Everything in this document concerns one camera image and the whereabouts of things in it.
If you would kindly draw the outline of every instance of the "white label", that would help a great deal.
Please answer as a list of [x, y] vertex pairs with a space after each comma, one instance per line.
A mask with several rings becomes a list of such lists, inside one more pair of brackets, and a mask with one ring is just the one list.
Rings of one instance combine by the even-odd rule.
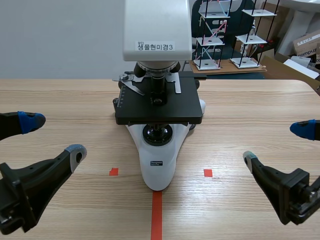
[[310, 41], [312, 41], [312, 40], [315, 40], [315, 39], [317, 39], [317, 38], [320, 38], [320, 34], [315, 35], [315, 36], [312, 36], [312, 37], [309, 37], [309, 38], [307, 38], [306, 40], [303, 40], [303, 41], [298, 42], [297, 44], [298, 44], [298, 46], [300, 46], [300, 45], [302, 45], [302, 44], [306, 44], [306, 43], [308, 43], [308, 42], [310, 42]]
[[135, 50], [139, 52], [174, 52], [176, 43], [174, 41], [136, 41]]

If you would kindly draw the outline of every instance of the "wood grain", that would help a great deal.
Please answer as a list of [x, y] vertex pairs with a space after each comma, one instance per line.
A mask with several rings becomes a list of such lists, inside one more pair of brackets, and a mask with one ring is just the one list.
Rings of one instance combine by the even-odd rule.
[[[297, 80], [207, 80], [199, 96], [202, 124], [179, 153], [163, 191], [164, 240], [317, 240], [320, 212], [283, 226], [247, 169], [252, 151], [283, 172], [320, 175], [320, 143], [294, 136], [291, 123], [320, 119], [320, 98]], [[138, 151], [116, 125], [110, 80], [0, 80], [0, 112], [39, 112], [44, 127], [1, 141], [0, 163], [22, 168], [83, 144], [87, 158], [61, 187], [40, 223], [5, 240], [149, 240], [152, 191], [141, 176]], [[108, 176], [119, 168], [119, 176]], [[213, 170], [213, 178], [204, 177]]]

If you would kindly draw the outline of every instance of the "blue fingertip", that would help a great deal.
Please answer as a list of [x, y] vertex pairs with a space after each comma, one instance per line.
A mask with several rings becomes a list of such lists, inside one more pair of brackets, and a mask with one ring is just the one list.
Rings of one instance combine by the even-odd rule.
[[309, 120], [307, 124], [296, 122], [291, 125], [290, 131], [298, 137], [314, 141], [316, 138], [316, 120]]
[[41, 113], [28, 116], [24, 111], [18, 111], [18, 117], [22, 134], [28, 134], [32, 130], [41, 128], [46, 122], [46, 117]]

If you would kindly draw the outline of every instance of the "brand label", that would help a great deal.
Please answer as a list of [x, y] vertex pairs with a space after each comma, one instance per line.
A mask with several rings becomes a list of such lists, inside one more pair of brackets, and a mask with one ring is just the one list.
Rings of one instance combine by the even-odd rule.
[[176, 43], [174, 41], [136, 41], [135, 50], [138, 52], [174, 52]]
[[151, 161], [150, 165], [151, 166], [162, 166], [164, 164], [163, 161]]

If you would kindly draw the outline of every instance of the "red tape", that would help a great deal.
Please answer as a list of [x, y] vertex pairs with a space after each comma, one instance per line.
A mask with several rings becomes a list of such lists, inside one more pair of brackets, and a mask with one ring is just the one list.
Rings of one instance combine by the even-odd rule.
[[152, 194], [151, 240], [162, 240], [162, 191]]
[[212, 169], [204, 169], [204, 176], [206, 178], [212, 178], [213, 177], [213, 174], [212, 174]]
[[111, 171], [109, 171], [109, 176], [118, 176], [119, 168], [112, 168]]

